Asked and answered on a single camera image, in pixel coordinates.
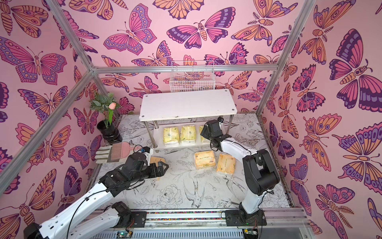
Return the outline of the yellow green tissue pack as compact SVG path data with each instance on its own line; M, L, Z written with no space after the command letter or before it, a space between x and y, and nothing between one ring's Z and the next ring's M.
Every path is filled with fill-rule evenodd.
M195 125L183 125L181 128L181 144L194 144L196 143L197 133Z
M163 128L163 143L165 146L178 146L180 144L178 127Z
M210 140L209 140L210 133L209 133L208 127L205 125L201 125L199 127L199 130L200 130L201 143L202 144L210 143Z

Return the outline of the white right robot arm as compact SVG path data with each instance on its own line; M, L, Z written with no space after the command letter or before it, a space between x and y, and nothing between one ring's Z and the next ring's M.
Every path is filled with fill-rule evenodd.
M239 215L243 221L260 216L260 206L264 197L280 182L274 161L265 149L249 149L223 134L220 121L210 120L205 123L201 136L210 140L210 146L227 153L243 164L247 193L239 204Z

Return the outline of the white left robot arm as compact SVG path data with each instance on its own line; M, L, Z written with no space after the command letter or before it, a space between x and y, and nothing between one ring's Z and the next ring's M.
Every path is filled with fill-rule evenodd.
M150 163L150 154L135 152L124 164L107 172L83 197L53 218L27 226L23 235L26 239L88 239L96 234L122 224L134 224L131 209L124 202L114 203L102 214L86 220L102 204L119 193L141 186L145 179L165 175L169 166L163 161Z

